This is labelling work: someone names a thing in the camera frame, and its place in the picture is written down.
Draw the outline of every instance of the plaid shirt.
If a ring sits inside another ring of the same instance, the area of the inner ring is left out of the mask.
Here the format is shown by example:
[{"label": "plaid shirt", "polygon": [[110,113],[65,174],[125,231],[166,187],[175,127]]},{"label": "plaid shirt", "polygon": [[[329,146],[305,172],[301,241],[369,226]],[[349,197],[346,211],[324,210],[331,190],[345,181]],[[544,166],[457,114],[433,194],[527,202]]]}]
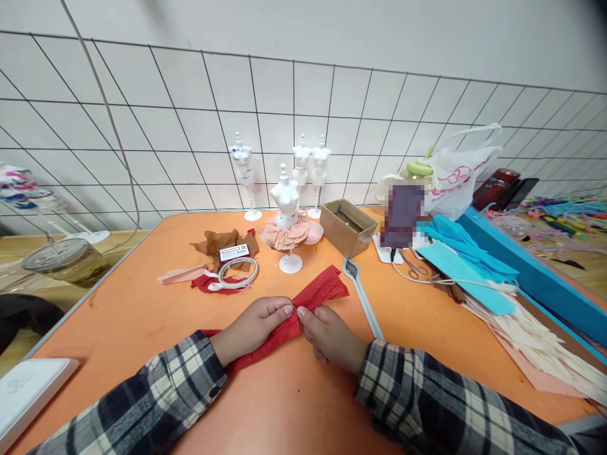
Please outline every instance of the plaid shirt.
[{"label": "plaid shirt", "polygon": [[[31,453],[166,453],[226,381],[198,331]],[[563,432],[423,351],[373,341],[354,395],[374,414],[375,428],[409,454],[577,454]]]}]

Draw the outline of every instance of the person's right hand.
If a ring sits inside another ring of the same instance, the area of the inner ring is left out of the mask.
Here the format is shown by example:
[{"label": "person's right hand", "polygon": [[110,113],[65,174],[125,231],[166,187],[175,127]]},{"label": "person's right hand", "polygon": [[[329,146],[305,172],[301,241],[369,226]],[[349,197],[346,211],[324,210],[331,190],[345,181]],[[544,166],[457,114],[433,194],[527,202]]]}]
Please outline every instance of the person's right hand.
[{"label": "person's right hand", "polygon": [[358,338],[332,309],[321,305],[314,313],[297,308],[306,340],[321,363],[327,359],[358,375],[367,354],[367,343]]}]

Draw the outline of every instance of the wire grid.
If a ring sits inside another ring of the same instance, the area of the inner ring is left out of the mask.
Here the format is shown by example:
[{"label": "wire grid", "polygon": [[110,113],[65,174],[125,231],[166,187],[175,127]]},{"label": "wire grid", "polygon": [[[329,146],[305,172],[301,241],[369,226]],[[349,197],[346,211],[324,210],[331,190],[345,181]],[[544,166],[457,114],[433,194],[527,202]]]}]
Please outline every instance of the wire grid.
[{"label": "wire grid", "polygon": [[[80,204],[85,207],[88,212],[73,212],[73,214],[92,214],[106,229],[109,229],[109,226],[102,220],[101,217],[99,217],[99,214],[103,213],[103,214],[112,214],[112,213],[125,213],[127,215],[129,215],[129,211],[125,210],[124,206],[122,206],[118,200],[112,195],[112,193],[110,191],[107,190],[107,188],[109,186],[109,184],[102,184],[99,179],[97,178],[97,176],[95,175],[94,172],[92,172],[86,165],[86,163],[84,163],[74,152],[73,149],[70,148],[68,146],[68,144],[61,138],[61,136],[57,133],[57,131],[55,129],[52,128],[52,126],[49,124],[49,122],[47,121],[47,119],[45,119],[45,117],[39,112],[39,110],[37,110],[35,108],[35,106],[32,103],[43,103],[43,102],[50,102],[50,103],[65,103],[65,104],[78,104],[86,113],[87,117],[90,119],[90,121],[92,122],[92,124],[95,126],[96,130],[101,134],[101,137],[103,137],[103,140],[107,143],[107,148],[106,149],[80,149],[79,150],[99,150],[99,151],[109,151],[109,152],[114,152],[114,154],[116,154],[116,156],[118,157],[118,159],[120,159],[116,149],[110,144],[109,140],[106,138],[106,136],[103,134],[102,130],[99,128],[99,126],[97,125],[97,123],[94,121],[94,119],[91,117],[91,115],[89,114],[88,110],[85,109],[85,106],[103,106],[102,103],[98,103],[98,102],[81,102],[76,93],[72,90],[72,88],[69,86],[68,82],[64,79],[63,75],[61,74],[61,72],[58,70],[58,68],[56,67],[56,65],[53,63],[52,59],[49,57],[49,55],[47,54],[47,52],[45,52],[44,48],[39,44],[39,41],[37,40],[37,38],[40,37],[51,37],[51,38],[59,38],[59,39],[65,39],[65,40],[75,40],[76,38],[74,37],[66,37],[66,36],[56,36],[56,35],[46,35],[46,34],[33,34],[33,33],[20,33],[20,32],[4,32],[4,31],[0,31],[0,33],[5,33],[5,34],[14,34],[14,35],[26,35],[26,36],[30,36],[34,42],[37,44],[38,48],[42,51],[42,53],[45,55],[46,59],[48,60],[48,62],[51,64],[51,66],[53,67],[53,69],[56,71],[56,73],[59,75],[59,77],[61,78],[61,80],[63,81],[63,83],[66,85],[67,89],[70,91],[70,93],[72,94],[72,96],[74,96],[75,101],[66,101],[66,100],[61,100],[61,101],[56,101],[56,100],[38,100],[38,99],[28,99],[26,96],[24,96],[24,94],[21,92],[21,90],[19,89],[19,81],[13,81],[11,80],[8,75],[3,71],[2,68],[0,68],[0,73],[2,75],[4,75],[4,77],[6,77],[6,79],[10,82],[10,84],[15,88],[15,90],[22,96],[23,99],[13,99],[13,98],[0,98],[0,100],[10,100],[10,101],[20,101],[20,102],[26,102],[28,103],[28,105],[37,113],[37,115],[40,117],[40,119],[51,129],[51,131],[57,136],[57,138],[61,141],[61,143],[64,145],[64,148],[55,148],[55,149],[51,149],[51,148],[43,148],[43,149],[37,149],[37,148],[32,148],[32,147],[24,147],[22,144],[19,143],[19,141],[11,134],[10,131],[8,131],[7,129],[5,129],[1,124],[0,124],[0,130],[4,131],[5,134],[10,137],[16,144],[17,146],[24,151],[24,153],[26,153],[31,159],[33,159],[34,161],[36,161],[36,163],[38,165],[40,165],[51,177],[53,177],[57,182],[60,182],[59,179],[55,178],[53,176],[53,174],[42,164],[40,163],[40,161],[38,159],[36,159],[36,157],[34,155],[32,155],[30,153],[30,150],[69,150],[72,155],[76,158],[76,160],[78,160],[78,162],[92,175],[92,177],[96,180],[97,184],[96,185],[57,185],[60,186],[62,188],[64,188],[68,193],[70,193],[72,195],[72,197],[77,200],[78,202],[80,202]],[[515,126],[512,129],[515,129],[515,131],[510,135],[510,138],[503,144],[504,147],[507,147],[507,145],[510,143],[510,141],[516,137],[517,133],[520,130],[533,130],[535,131],[535,133],[533,134],[533,136],[529,139],[529,141],[522,146],[522,148],[518,151],[518,153],[513,156],[513,157],[508,157],[508,159],[510,160],[509,163],[506,165],[510,166],[512,163],[515,162],[515,160],[517,160],[519,157],[521,157],[521,155],[524,153],[525,149],[534,141],[534,139],[540,135],[543,131],[554,131],[555,135],[554,137],[548,141],[543,148],[541,148],[541,150],[539,150],[536,155],[534,157],[523,157],[522,159],[525,160],[529,160],[528,163],[520,168],[520,172],[524,172],[525,169],[527,169],[527,167],[534,161],[534,160],[543,160],[543,159],[550,159],[550,158],[556,158],[559,157],[559,153],[562,150],[565,150],[569,144],[571,144],[573,141],[575,141],[575,139],[582,133],[582,132],[587,132],[587,133],[594,133],[594,135],[592,137],[590,137],[588,139],[588,141],[585,141],[578,149],[577,151],[575,151],[571,156],[567,156],[565,157],[566,159],[576,159],[577,162],[584,162],[584,161],[592,161],[595,162],[594,160],[607,160],[607,156],[601,156],[601,157],[594,157],[594,155],[597,154],[597,152],[599,152],[600,150],[603,150],[605,148],[605,146],[607,146],[607,138],[605,141],[603,141],[602,143],[600,143],[600,145],[596,148],[596,150],[590,152],[589,157],[583,157],[583,158],[579,158],[577,159],[577,155],[578,153],[584,149],[584,147],[590,143],[591,141],[595,140],[596,137],[598,137],[600,134],[604,133],[606,131],[607,128],[607,124],[603,125],[600,129],[589,129],[588,126],[590,124],[592,124],[595,119],[597,119],[599,116],[603,115],[605,110],[607,109],[607,104],[605,105],[605,107],[603,108],[603,110],[599,111],[590,121],[588,121],[586,123],[585,126],[583,126],[582,128],[569,128],[569,126],[576,120],[576,118],[582,113],[582,111],[584,111],[584,109],[595,100],[596,97],[599,96],[603,96],[605,95],[604,93],[601,92],[588,92],[585,90],[566,90],[567,92],[570,92],[569,96],[560,104],[560,106],[554,111],[554,113],[552,114],[552,116],[549,117],[549,119],[540,127],[540,128],[535,128],[535,127],[531,127],[531,126],[524,126],[525,122],[535,113],[536,109],[538,109],[538,107],[542,104],[542,102],[548,97],[548,95],[552,92],[552,91],[559,91],[562,89],[558,89],[558,88],[554,88],[554,87],[542,87],[542,86],[535,86],[535,85],[519,85],[519,84],[511,84],[511,83],[503,83],[503,82],[493,82],[493,81],[486,81],[486,80],[475,80],[475,79],[463,79],[463,78],[457,78],[457,77],[450,77],[450,76],[441,76],[441,75],[428,75],[428,74],[422,74],[422,73],[413,73],[413,72],[402,72],[402,71],[390,71],[390,70],[379,70],[379,69],[375,69],[375,68],[362,68],[362,67],[354,67],[354,66],[344,66],[344,65],[339,65],[339,64],[326,64],[326,63],[317,63],[317,62],[308,62],[308,61],[296,61],[296,60],[286,60],[286,59],[280,59],[280,58],[266,58],[266,57],[261,57],[261,56],[250,56],[250,55],[241,55],[241,54],[230,54],[230,53],[225,53],[225,52],[209,52],[209,51],[203,51],[203,50],[193,50],[193,49],[180,49],[180,48],[174,48],[174,47],[164,47],[164,46],[156,46],[156,45],[149,45],[149,44],[137,44],[137,43],[127,43],[127,42],[117,42],[117,41],[110,41],[110,40],[93,40],[93,39],[86,39],[87,42],[90,42],[91,44],[93,44],[97,50],[97,52],[99,53],[103,63],[105,64],[106,69],[108,70],[109,74],[111,75],[114,83],[116,84],[118,90],[120,91],[120,94],[122,96],[122,98],[125,100],[125,103],[110,103],[111,106],[125,106],[127,108],[129,108],[133,118],[135,119],[135,121],[138,124],[138,127],[140,128],[143,136],[145,137],[145,140],[147,141],[147,143],[149,144],[151,153],[153,153],[156,156],[156,159],[158,160],[158,162],[160,163],[160,166],[162,167],[163,171],[166,174],[166,177],[169,181],[169,185],[171,185],[173,187],[173,189],[175,190],[175,193],[178,195],[178,198],[180,199],[181,203],[183,204],[185,210],[181,210],[183,212],[190,212],[189,209],[187,209],[187,205],[186,203],[183,201],[180,192],[177,191],[176,187],[175,187],[175,183],[173,182],[173,180],[171,179],[171,176],[169,175],[169,173],[166,171],[166,168],[164,167],[162,160],[160,160],[160,158],[158,158],[158,152],[165,152],[167,150],[156,150],[152,144],[152,142],[150,141],[150,139],[148,138],[147,134],[145,133],[144,129],[142,128],[142,125],[139,121],[139,119],[137,118],[137,115],[135,114],[135,111],[133,110],[133,108],[137,108],[137,107],[151,107],[151,108],[156,108],[156,109],[171,109],[175,112],[175,115],[179,121],[181,130],[183,132],[183,135],[185,137],[185,140],[187,141],[188,144],[188,148],[189,148],[189,152],[192,154],[192,157],[194,157],[194,153],[205,153],[205,151],[199,151],[199,150],[194,150],[192,148],[192,145],[190,143],[190,140],[188,138],[188,135],[186,133],[185,128],[183,127],[183,123],[181,122],[180,116],[178,114],[178,109],[179,110],[191,110],[191,111],[209,111],[209,112],[215,112],[218,120],[219,120],[219,125],[221,128],[221,132],[223,134],[223,139],[224,139],[224,144],[226,147],[226,153],[227,149],[228,149],[228,142],[226,140],[226,132],[224,131],[224,127],[223,124],[221,122],[221,116],[219,115],[220,112],[236,112],[236,113],[247,113],[247,114],[255,114],[256,118],[257,118],[257,129],[258,129],[258,134],[259,134],[259,144],[261,147],[261,159],[262,159],[262,166],[263,166],[263,170],[264,170],[264,181],[265,183],[265,187],[266,187],[266,196],[267,196],[267,200],[268,202],[270,201],[269,199],[269,191],[268,191],[268,186],[271,184],[268,182],[267,180],[267,176],[266,176],[266,165],[265,165],[265,161],[264,161],[264,155],[272,155],[272,152],[268,152],[268,151],[264,151],[264,141],[262,139],[262,133],[261,133],[261,126],[260,126],[260,122],[259,122],[259,115],[260,114],[273,114],[273,115],[280,115],[280,116],[292,116],[292,120],[293,120],[293,145],[295,145],[297,139],[297,131],[295,128],[295,118],[296,117],[311,117],[311,118],[323,118],[326,119],[326,130],[325,130],[325,141],[328,140],[329,138],[329,120],[331,118],[334,119],[352,119],[352,120],[357,120],[358,121],[358,128],[357,128],[357,133],[356,133],[356,137],[354,140],[354,149],[356,148],[356,144],[358,142],[359,139],[359,133],[360,133],[360,127],[361,124],[364,121],[374,121],[374,120],[380,120],[380,121],[385,121],[386,119],[378,119],[378,118],[370,118],[370,117],[365,117],[364,116],[364,112],[365,112],[365,107],[367,105],[367,96],[369,94],[369,87],[371,86],[371,81],[372,81],[372,77],[374,73],[393,73],[393,74],[399,74],[399,75],[403,75],[403,82],[402,85],[400,87],[400,91],[398,93],[398,98],[396,100],[396,104],[395,107],[393,109],[391,118],[389,120],[389,124],[388,124],[388,129],[386,130],[385,136],[383,138],[383,142],[381,145],[381,149],[379,152],[379,155],[377,154],[359,154],[359,153],[354,153],[354,150],[351,154],[349,153],[345,153],[344,155],[350,155],[352,156],[352,159],[350,160],[350,165],[348,167],[348,172],[346,174],[346,179],[344,182],[334,182],[336,184],[343,184],[344,185],[344,190],[343,190],[343,196],[345,197],[346,195],[346,190],[347,190],[347,185],[348,184],[361,184],[361,185],[367,185],[367,189],[366,189],[366,193],[365,193],[365,197],[364,200],[367,199],[367,197],[369,196],[369,192],[371,190],[371,185],[373,184],[372,181],[363,181],[363,182],[354,182],[354,181],[350,181],[349,177],[350,177],[350,171],[352,170],[352,164],[354,162],[354,157],[355,156],[372,156],[372,157],[377,157],[377,156],[383,156],[383,150],[384,150],[384,146],[386,144],[386,140],[388,139],[388,135],[389,135],[389,131],[390,131],[390,127],[392,126],[392,124],[394,122],[406,122],[406,123],[417,123],[416,127],[415,127],[415,132],[412,135],[408,145],[407,145],[407,151],[405,152],[405,155],[402,158],[401,164],[400,164],[400,168],[402,168],[405,159],[407,158],[407,156],[410,157],[409,150],[412,146],[412,144],[414,143],[414,138],[418,132],[418,129],[420,128],[421,125],[423,124],[436,124],[436,125],[441,125],[442,129],[440,134],[438,135],[438,138],[442,138],[443,133],[445,132],[446,128],[449,125],[453,125],[453,126],[457,126],[457,127],[461,127],[461,129],[466,129],[466,128],[470,128],[472,126],[482,126],[482,124],[477,123],[477,120],[479,118],[479,116],[481,115],[481,113],[483,112],[483,109],[487,106],[487,104],[489,103],[489,101],[492,99],[492,96],[494,95],[494,93],[497,91],[497,89],[499,89],[500,87],[518,87],[520,88],[520,92],[518,93],[518,95],[516,96],[516,98],[512,101],[512,103],[510,104],[510,107],[505,111],[505,113],[502,115],[501,119],[495,119],[498,123],[501,123],[507,116],[508,113],[510,112],[510,110],[513,108],[513,106],[515,106],[515,104],[517,103],[519,97],[523,94],[523,92],[525,91],[525,89],[527,88],[541,88],[541,89],[546,89],[546,93],[543,95],[543,97],[541,99],[539,99],[539,101],[537,102],[535,108],[533,108],[533,110],[530,111],[530,113],[527,115],[527,117],[520,122],[520,126]],[[117,79],[114,77],[114,75],[112,74],[112,71],[110,69],[110,66],[107,64],[103,53],[101,52],[101,49],[99,48],[99,46],[97,45],[98,43],[108,43],[108,44],[118,44],[118,45],[123,45],[123,46],[135,46],[135,47],[146,47],[149,49],[150,54],[154,60],[156,69],[158,70],[158,73],[161,77],[162,83],[164,85],[164,88],[166,90],[166,93],[169,97],[170,100],[170,104],[171,106],[155,106],[155,105],[149,105],[149,104],[131,104],[129,103],[125,93],[123,92],[122,88],[120,87],[120,85],[118,84]],[[214,104],[214,109],[204,109],[204,108],[197,108],[197,107],[179,107],[177,108],[175,106],[175,103],[173,102],[173,98],[171,96],[171,92],[169,90],[169,87],[167,86],[167,83],[165,82],[164,76],[162,74],[161,71],[161,67],[159,66],[157,59],[156,59],[156,55],[154,54],[154,49],[165,49],[165,50],[170,50],[170,51],[179,51],[179,52],[194,52],[194,53],[198,53],[200,54],[200,57],[202,59],[203,65],[204,65],[204,69],[206,72],[206,77],[207,80],[209,82],[209,87],[211,90],[211,95],[212,95],[212,100],[213,100],[213,104]],[[248,66],[249,66],[249,70],[250,70],[250,77],[251,77],[251,84],[252,84],[252,89],[253,89],[253,96],[254,96],[254,106],[255,106],[255,111],[235,111],[235,110],[225,110],[225,109],[218,109],[218,105],[217,105],[217,101],[215,98],[215,93],[214,93],[214,89],[212,86],[212,82],[211,82],[211,77],[209,76],[209,70],[207,67],[207,62],[205,60],[205,55],[219,55],[219,56],[236,56],[236,57],[242,57],[242,58],[247,58],[248,59]],[[292,64],[293,67],[293,114],[285,114],[283,112],[264,112],[264,111],[259,111],[257,108],[257,96],[255,94],[255,78],[254,78],[254,74],[253,74],[253,68],[252,68],[252,60],[253,59],[260,59],[260,60],[268,60],[268,61],[281,61],[281,62],[288,62]],[[330,93],[329,93],[329,109],[328,109],[328,113],[327,115],[313,115],[313,114],[296,114],[296,109],[295,109],[295,103],[296,103],[296,93],[295,93],[295,74],[296,74],[296,64],[297,63],[302,63],[302,64],[313,64],[313,65],[319,65],[319,66],[328,66],[328,67],[332,67],[332,76],[331,76],[331,89],[330,89]],[[366,93],[365,93],[365,97],[364,97],[364,101],[363,101],[363,106],[362,109],[360,111],[360,115],[358,116],[337,116],[334,114],[331,114],[331,107],[333,105],[332,101],[333,101],[333,88],[334,88],[334,80],[335,80],[335,71],[336,68],[346,68],[346,69],[351,69],[351,70],[365,70],[365,71],[369,71],[369,79],[367,81],[367,88],[366,88]],[[426,102],[426,106],[424,108],[424,111],[422,113],[422,115],[419,118],[419,121],[410,121],[410,120],[399,120],[399,119],[395,119],[395,114],[396,114],[396,110],[398,109],[399,103],[400,103],[400,99],[401,99],[401,95],[403,93],[403,90],[407,84],[407,78],[409,76],[424,76],[424,77],[429,77],[429,78],[436,78],[436,82],[434,84],[434,87],[432,89],[432,93],[430,94],[427,102]],[[461,91],[461,94],[457,100],[457,102],[455,103],[454,108],[451,111],[451,114],[448,116],[448,119],[446,120],[446,122],[439,122],[439,121],[422,121],[426,110],[428,109],[428,107],[431,105],[432,100],[434,98],[434,94],[435,91],[437,89],[437,87],[439,86],[439,83],[441,82],[441,80],[448,80],[448,81],[463,81],[465,82],[465,88]],[[471,82],[480,82],[480,83],[492,83],[495,84],[495,87],[493,88],[493,91],[491,92],[491,95],[489,95],[489,97],[485,100],[483,106],[479,109],[474,121],[472,122],[472,124],[469,123],[453,123],[451,122],[451,118],[453,117],[453,114],[456,112],[458,106],[460,105],[460,102],[462,100],[462,98],[464,97],[466,90],[468,88],[468,86],[470,85]],[[574,116],[571,117],[570,121],[562,128],[550,128],[547,127],[547,125],[549,124],[549,122],[560,112],[561,109],[563,109],[563,107],[567,104],[567,102],[575,95],[575,94],[589,94],[591,95],[589,97],[589,100],[586,102],[586,104],[584,104],[579,111],[577,112],[577,114],[575,114]],[[560,147],[560,149],[558,150],[553,150],[552,151],[552,155],[550,157],[548,156],[541,156],[542,153],[544,152],[544,150],[549,150],[549,146],[558,138],[559,135],[561,135],[562,133],[569,133],[569,132],[573,132],[573,135],[571,137],[571,139],[569,139],[569,141],[567,143],[565,143],[564,145],[562,145],[562,147]],[[462,143],[463,143],[464,139],[461,139],[458,143],[458,145],[456,146],[459,147]],[[5,149],[13,149],[14,147],[5,147]],[[150,152],[150,150],[140,150],[140,149],[125,149],[125,151],[127,152],[139,152],[139,151],[145,151],[145,152]],[[340,155],[340,151],[339,150],[334,150],[333,151],[334,155]],[[199,162],[195,159],[194,157],[194,161],[197,164],[198,167],[198,171],[200,173],[200,177],[202,178],[202,185],[207,185],[207,183],[205,182],[204,176],[203,176],[203,172],[200,168],[200,164]],[[375,163],[374,169],[373,169],[373,174],[376,173],[376,169],[379,165],[379,158]],[[234,174],[234,178],[235,181],[237,181],[236,176],[235,176],[235,172],[234,169],[232,167],[232,173]],[[551,179],[551,176],[548,176],[547,178],[543,179],[543,182],[576,182],[576,183],[583,183],[586,182],[586,179],[582,179],[582,178],[576,178],[576,179],[565,179],[565,178],[558,178],[558,179]],[[161,212],[169,212],[172,210],[162,210],[162,209],[158,209],[156,206],[154,206],[154,204],[152,203],[152,200],[148,197],[148,195],[146,194],[146,192],[144,191],[144,189],[142,188],[142,185],[144,186],[153,186],[153,185],[166,185],[166,184],[150,184],[150,183],[146,183],[146,184],[142,184],[139,185],[139,183],[137,183],[137,181],[135,180],[135,183],[137,186],[139,186],[139,188],[141,189],[140,194],[143,194],[146,201],[149,202],[149,204],[153,207],[153,210],[142,210],[142,212],[147,212],[147,211],[151,211],[151,212],[155,212],[161,219],[163,218]],[[184,184],[184,183],[180,183],[179,185],[200,185],[200,184]],[[121,212],[115,212],[115,211],[104,211],[104,212],[95,212],[94,210],[91,210],[85,203],[83,203],[82,200],[80,200],[72,191],[70,191],[70,187],[72,186],[100,186],[101,188],[103,188],[105,190],[105,192],[107,193],[107,195],[109,195],[109,197],[116,203],[117,206],[120,207]],[[221,207],[218,207],[215,203],[215,201],[213,200],[212,194],[210,191],[208,191],[208,194],[211,198],[211,202],[212,202],[212,206],[214,210],[224,210]],[[242,207],[242,209],[245,209],[247,206],[245,205],[244,201],[242,200],[242,196],[240,194],[240,192],[238,192],[238,197],[240,198],[240,205]],[[261,209],[267,209],[270,207],[259,207]]]}]

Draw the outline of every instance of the white plastic bag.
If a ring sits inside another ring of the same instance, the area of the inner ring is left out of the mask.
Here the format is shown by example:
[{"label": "white plastic bag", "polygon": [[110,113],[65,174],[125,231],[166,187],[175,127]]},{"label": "white plastic bag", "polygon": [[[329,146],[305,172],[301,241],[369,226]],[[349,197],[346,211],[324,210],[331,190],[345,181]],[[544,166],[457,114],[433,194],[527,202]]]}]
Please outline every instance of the white plastic bag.
[{"label": "white plastic bag", "polygon": [[[454,149],[455,138],[482,131],[495,130],[489,139],[472,150]],[[426,195],[426,210],[432,215],[445,215],[455,221],[472,202],[474,183],[487,165],[501,153],[503,147],[490,147],[501,134],[501,126],[491,123],[486,126],[459,131],[441,141],[434,148],[427,163],[434,169],[435,188]]]}]

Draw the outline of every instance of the pink paper skirt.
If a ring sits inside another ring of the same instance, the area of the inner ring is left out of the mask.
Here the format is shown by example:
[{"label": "pink paper skirt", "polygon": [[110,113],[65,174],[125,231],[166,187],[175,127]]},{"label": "pink paper skirt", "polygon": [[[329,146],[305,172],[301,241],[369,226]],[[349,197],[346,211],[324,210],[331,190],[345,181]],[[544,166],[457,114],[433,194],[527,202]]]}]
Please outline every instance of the pink paper skirt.
[{"label": "pink paper skirt", "polygon": [[278,229],[276,218],[278,214],[268,220],[259,236],[270,248],[279,251],[292,250],[308,237],[310,226],[305,215],[298,215],[297,222],[288,229]]}]

